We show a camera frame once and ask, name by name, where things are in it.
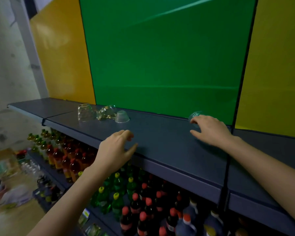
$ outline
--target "hand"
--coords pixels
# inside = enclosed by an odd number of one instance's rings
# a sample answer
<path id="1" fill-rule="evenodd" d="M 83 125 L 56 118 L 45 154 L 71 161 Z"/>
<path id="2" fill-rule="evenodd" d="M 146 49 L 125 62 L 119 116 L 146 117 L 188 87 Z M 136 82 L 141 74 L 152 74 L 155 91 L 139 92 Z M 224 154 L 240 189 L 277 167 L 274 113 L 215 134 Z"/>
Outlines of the hand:
<path id="1" fill-rule="evenodd" d="M 191 119 L 190 123 L 198 124 L 201 129 L 201 133 L 195 130 L 191 130 L 190 133 L 212 146 L 222 148 L 225 142 L 233 138 L 226 125 L 214 117 L 199 115 Z"/>
<path id="2" fill-rule="evenodd" d="M 92 165 L 95 165 L 108 177 L 111 173 L 122 167 L 137 149 L 138 144 L 134 144 L 125 152 L 126 141 L 131 141 L 134 137 L 129 130 L 121 130 L 113 133 L 99 145 L 99 149 Z"/>

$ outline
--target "yellow panel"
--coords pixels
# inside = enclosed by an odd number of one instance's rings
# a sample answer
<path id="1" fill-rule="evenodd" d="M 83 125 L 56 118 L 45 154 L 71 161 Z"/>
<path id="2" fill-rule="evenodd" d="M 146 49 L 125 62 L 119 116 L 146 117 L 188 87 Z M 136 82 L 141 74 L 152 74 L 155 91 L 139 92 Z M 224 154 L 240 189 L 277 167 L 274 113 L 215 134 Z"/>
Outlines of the yellow panel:
<path id="1" fill-rule="evenodd" d="M 295 0 L 259 0 L 236 128 L 295 137 Z"/>
<path id="2" fill-rule="evenodd" d="M 30 25 L 49 96 L 95 104 L 79 0 L 53 0 Z"/>

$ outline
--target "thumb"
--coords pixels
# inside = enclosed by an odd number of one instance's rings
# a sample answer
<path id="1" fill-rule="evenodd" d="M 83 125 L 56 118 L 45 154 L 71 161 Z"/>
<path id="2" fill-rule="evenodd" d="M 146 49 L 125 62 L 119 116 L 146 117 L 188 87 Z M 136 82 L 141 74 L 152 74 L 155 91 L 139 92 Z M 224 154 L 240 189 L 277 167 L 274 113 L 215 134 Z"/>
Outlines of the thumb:
<path id="1" fill-rule="evenodd" d="M 138 143 L 134 144 L 128 151 L 125 152 L 125 157 L 130 160 L 131 156 L 134 154 L 138 146 Z"/>
<path id="2" fill-rule="evenodd" d="M 202 133 L 198 132 L 198 131 L 195 131 L 195 130 L 190 130 L 190 133 L 196 137 L 197 139 L 199 140 L 202 140 Z"/>

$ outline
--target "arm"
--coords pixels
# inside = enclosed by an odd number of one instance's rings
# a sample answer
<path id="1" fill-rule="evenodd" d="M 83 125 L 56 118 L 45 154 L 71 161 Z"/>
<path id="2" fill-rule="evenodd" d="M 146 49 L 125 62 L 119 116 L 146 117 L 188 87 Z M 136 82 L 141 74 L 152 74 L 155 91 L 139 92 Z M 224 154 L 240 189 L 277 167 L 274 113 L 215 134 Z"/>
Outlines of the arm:
<path id="1" fill-rule="evenodd" d="M 124 151 L 125 142 L 131 141 L 131 138 L 133 134 L 129 130 L 121 130 L 101 142 L 94 163 L 84 170 L 82 176 L 27 236 L 67 235 L 67 232 L 76 226 L 94 192 L 135 152 L 137 144 L 134 144 L 127 152 Z"/>
<path id="2" fill-rule="evenodd" d="M 201 128 L 201 133 L 191 130 L 192 135 L 221 148 L 237 160 L 295 219 L 295 169 L 233 136 L 216 118 L 200 115 L 191 123 L 198 123 Z"/>

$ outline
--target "glossy green back panel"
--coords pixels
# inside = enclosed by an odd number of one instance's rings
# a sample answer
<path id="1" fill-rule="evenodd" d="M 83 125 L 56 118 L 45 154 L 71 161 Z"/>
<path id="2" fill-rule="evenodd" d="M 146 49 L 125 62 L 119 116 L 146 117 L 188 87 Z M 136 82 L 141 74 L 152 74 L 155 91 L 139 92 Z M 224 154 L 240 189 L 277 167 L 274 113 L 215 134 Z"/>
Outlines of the glossy green back panel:
<path id="1" fill-rule="evenodd" d="M 255 0 L 80 0 L 96 103 L 232 124 Z"/>

